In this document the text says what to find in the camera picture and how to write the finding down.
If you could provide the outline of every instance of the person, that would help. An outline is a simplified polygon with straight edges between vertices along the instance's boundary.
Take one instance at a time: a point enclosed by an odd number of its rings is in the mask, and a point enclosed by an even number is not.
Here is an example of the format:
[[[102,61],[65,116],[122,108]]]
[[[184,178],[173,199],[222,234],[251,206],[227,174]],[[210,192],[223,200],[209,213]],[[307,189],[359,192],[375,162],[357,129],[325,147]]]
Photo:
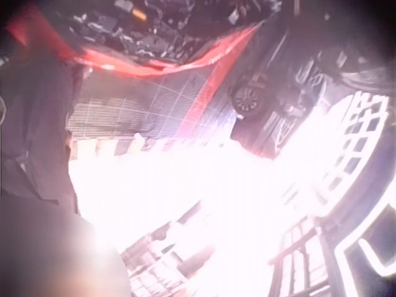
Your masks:
[[[125,265],[82,217],[37,199],[0,198],[0,295],[130,297]]]
[[[7,114],[2,123],[2,188],[26,196],[16,179],[27,176],[30,192],[79,214],[69,176],[70,132],[67,121],[79,96],[84,68],[62,61],[47,48],[12,57],[0,73],[0,96]]]

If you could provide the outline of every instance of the red stripe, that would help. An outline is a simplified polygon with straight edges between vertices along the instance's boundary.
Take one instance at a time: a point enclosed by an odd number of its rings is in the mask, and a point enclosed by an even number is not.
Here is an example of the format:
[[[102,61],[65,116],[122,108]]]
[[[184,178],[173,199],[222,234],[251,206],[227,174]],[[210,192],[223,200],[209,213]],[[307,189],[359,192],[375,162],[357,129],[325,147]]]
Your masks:
[[[202,87],[202,90],[199,92],[197,98],[194,100],[192,106],[187,112],[187,115],[184,117],[183,122],[179,126],[175,135],[176,138],[185,139],[191,136],[192,131],[203,115],[207,105],[224,81],[235,61],[242,53],[243,49],[245,49],[246,45],[249,43],[253,34],[254,32],[248,34],[230,53],[216,63],[212,73],[210,73],[206,83]]]
[[[60,58],[70,59],[75,56],[75,52],[55,32],[45,16],[34,6],[27,6],[18,17],[9,23],[7,29],[25,46],[29,46],[29,34],[35,30],[35,33],[41,38],[40,41],[55,50]]]

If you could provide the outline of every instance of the vehicle body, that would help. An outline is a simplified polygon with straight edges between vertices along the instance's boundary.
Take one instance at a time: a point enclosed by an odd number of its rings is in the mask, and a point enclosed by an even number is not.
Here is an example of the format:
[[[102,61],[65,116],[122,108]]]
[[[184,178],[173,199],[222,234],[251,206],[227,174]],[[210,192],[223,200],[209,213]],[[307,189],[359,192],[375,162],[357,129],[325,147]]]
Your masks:
[[[255,155],[276,158],[317,104],[335,104],[336,100],[322,100],[328,84],[393,94],[394,57],[379,59],[369,43],[371,37],[365,34],[353,39],[347,30],[329,34],[337,21],[353,24],[354,20],[337,18],[334,12],[335,20],[330,22],[326,10],[316,11],[319,12],[314,17],[304,16],[309,25],[301,26],[302,29],[298,27],[303,22],[298,20],[301,16],[296,20],[281,17],[279,33],[268,33],[267,39],[272,38],[273,42],[262,47],[256,60],[231,84],[229,96],[239,115],[231,139]]]
[[[217,62],[272,14],[266,0],[52,1],[27,6],[8,31],[23,45],[35,38],[88,66],[165,75]]]

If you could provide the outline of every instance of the neon light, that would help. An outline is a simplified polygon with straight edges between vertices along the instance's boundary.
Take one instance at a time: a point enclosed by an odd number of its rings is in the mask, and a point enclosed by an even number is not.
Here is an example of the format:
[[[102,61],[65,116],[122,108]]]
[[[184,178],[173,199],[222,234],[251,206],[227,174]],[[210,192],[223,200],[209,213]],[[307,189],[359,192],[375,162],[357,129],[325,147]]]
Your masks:
[[[378,259],[376,252],[372,249],[370,244],[364,240],[359,239],[359,245],[367,257],[367,260],[371,264],[371,267],[382,277],[388,277],[396,273],[396,261],[389,266],[385,267],[382,265],[381,261]]]
[[[346,131],[347,127],[350,125],[351,115],[354,114],[357,109],[356,105],[360,101],[363,101],[364,100],[363,98],[365,96],[368,96],[368,93],[357,92],[354,95],[353,107],[351,107],[347,111],[347,114],[345,116],[345,118],[347,120],[344,120],[342,122],[342,127],[340,128],[340,132],[342,134]],[[388,117],[388,112],[386,112],[386,108],[388,106],[389,98],[385,97],[385,96],[380,96],[380,95],[376,95],[374,97],[375,97],[375,100],[373,99],[373,102],[370,103],[370,106],[372,106],[373,104],[375,104],[377,102],[381,102],[381,110],[378,113],[376,113],[379,117],[378,126],[375,131],[367,132],[366,129],[369,124],[369,121],[368,120],[364,121],[365,129],[362,128],[362,130],[364,130],[365,133],[369,136],[369,141],[364,146],[364,150],[362,151],[361,161],[359,162],[358,166],[355,168],[353,173],[350,176],[344,177],[341,185],[336,189],[335,192],[330,194],[331,199],[329,199],[328,203],[326,203],[323,206],[323,208],[320,210],[320,214],[319,214],[320,217],[326,217],[333,210],[333,208],[341,201],[344,194],[347,192],[347,190],[350,188],[350,186],[356,181],[357,177],[362,172],[363,168],[366,166],[369,157],[371,156],[372,152],[376,148],[378,140],[382,134],[382,130],[384,129],[385,121]],[[372,117],[370,114],[370,116],[366,117],[366,119],[372,120],[372,119],[374,119],[374,117]]]
[[[394,193],[396,191],[396,179],[394,178],[391,184],[386,189],[384,195],[381,197],[380,201],[373,208],[371,213],[363,220],[363,222],[352,231],[334,250],[334,256],[340,267],[340,273],[342,276],[342,282],[344,285],[345,293],[347,297],[359,297],[356,290],[355,282],[353,281],[353,276],[351,269],[348,265],[347,257],[345,256],[345,251],[359,238],[363,233],[374,223],[377,217],[382,213],[382,211],[389,205],[389,202],[394,198]]]

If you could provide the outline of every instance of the car wheel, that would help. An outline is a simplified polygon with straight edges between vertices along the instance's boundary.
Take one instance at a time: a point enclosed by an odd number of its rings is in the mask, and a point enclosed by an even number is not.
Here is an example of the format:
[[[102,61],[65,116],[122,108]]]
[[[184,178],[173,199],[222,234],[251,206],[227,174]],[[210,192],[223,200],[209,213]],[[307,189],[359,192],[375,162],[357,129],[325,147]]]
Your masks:
[[[233,108],[241,116],[257,116],[264,107],[263,91],[261,89],[242,86],[231,97]]]

